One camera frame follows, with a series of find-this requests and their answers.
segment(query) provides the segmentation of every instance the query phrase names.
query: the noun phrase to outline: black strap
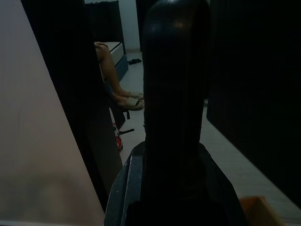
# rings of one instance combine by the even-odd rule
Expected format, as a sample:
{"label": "black strap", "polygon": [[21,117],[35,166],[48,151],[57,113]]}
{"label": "black strap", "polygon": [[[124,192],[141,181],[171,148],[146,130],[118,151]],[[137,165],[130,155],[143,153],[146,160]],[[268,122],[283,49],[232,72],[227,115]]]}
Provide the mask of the black strap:
{"label": "black strap", "polygon": [[130,117],[130,112],[129,112],[128,110],[123,109],[123,112],[126,112],[126,113],[127,113],[127,119],[128,119],[128,120],[131,119],[131,117]]}
{"label": "black strap", "polygon": [[122,135],[122,134],[126,134],[126,133],[129,133],[129,132],[133,132],[135,131],[134,129],[129,129],[129,130],[126,130],[126,131],[119,131],[119,134]]}

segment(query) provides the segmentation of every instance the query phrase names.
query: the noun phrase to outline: sandal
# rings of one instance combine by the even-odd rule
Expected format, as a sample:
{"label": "sandal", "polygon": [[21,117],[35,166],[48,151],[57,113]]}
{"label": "sandal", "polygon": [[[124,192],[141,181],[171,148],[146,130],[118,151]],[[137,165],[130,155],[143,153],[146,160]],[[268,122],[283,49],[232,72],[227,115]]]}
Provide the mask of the sandal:
{"label": "sandal", "polygon": [[128,110],[138,110],[140,108],[143,108],[144,101],[143,100],[137,100],[135,98],[129,97],[127,99],[126,105],[122,106],[124,109]]}
{"label": "sandal", "polygon": [[130,93],[130,97],[138,99],[138,100],[143,100],[144,99],[144,95],[143,93],[137,93],[137,92],[129,92]]}

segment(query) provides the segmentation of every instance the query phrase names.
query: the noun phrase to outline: orange box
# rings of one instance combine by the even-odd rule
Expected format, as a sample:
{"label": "orange box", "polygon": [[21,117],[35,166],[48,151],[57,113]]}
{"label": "orange box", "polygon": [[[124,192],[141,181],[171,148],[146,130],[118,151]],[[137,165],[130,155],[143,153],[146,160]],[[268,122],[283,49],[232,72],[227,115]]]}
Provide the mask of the orange box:
{"label": "orange box", "polygon": [[285,226],[265,197],[252,196],[239,201],[250,226]]}

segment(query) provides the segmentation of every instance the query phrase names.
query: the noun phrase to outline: bare leg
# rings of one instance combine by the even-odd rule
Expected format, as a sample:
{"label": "bare leg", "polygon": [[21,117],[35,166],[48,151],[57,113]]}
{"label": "bare leg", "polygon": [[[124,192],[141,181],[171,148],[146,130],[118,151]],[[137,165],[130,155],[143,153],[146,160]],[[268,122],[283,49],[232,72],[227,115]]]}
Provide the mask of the bare leg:
{"label": "bare leg", "polygon": [[114,94],[120,97],[129,97],[130,94],[124,91],[120,86],[115,65],[108,47],[102,44],[95,44],[95,49],[97,52],[97,57],[100,60],[100,67],[102,69],[103,76],[111,84]]}

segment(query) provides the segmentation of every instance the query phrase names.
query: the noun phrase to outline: slipper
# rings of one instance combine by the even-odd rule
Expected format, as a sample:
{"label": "slipper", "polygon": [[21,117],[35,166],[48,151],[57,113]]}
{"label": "slipper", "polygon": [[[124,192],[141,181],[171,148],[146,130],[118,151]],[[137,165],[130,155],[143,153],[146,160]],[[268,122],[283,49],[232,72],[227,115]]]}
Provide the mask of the slipper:
{"label": "slipper", "polygon": [[130,61],[128,61],[129,65],[133,65],[133,64],[137,64],[137,63],[141,63],[142,61],[140,59],[132,59]]}
{"label": "slipper", "polygon": [[130,93],[130,97],[138,99],[138,100],[143,100],[144,99],[144,95],[143,93],[137,93],[137,92],[129,92]]}
{"label": "slipper", "polygon": [[128,110],[138,110],[144,106],[143,100],[137,100],[135,98],[129,97],[127,99],[126,105],[122,106],[125,109]]}

